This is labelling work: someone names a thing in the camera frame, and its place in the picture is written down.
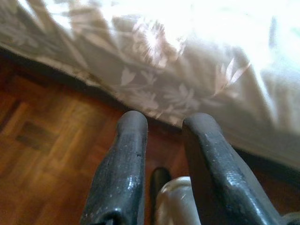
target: parquet floor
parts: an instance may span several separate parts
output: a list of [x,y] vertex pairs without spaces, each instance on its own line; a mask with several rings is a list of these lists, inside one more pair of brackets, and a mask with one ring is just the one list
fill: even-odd
[[[124,112],[0,62],[0,225],[78,224],[93,174]],[[157,166],[168,167],[173,177],[188,175],[180,134],[150,124],[147,193]],[[300,210],[298,189],[256,174],[281,213]]]

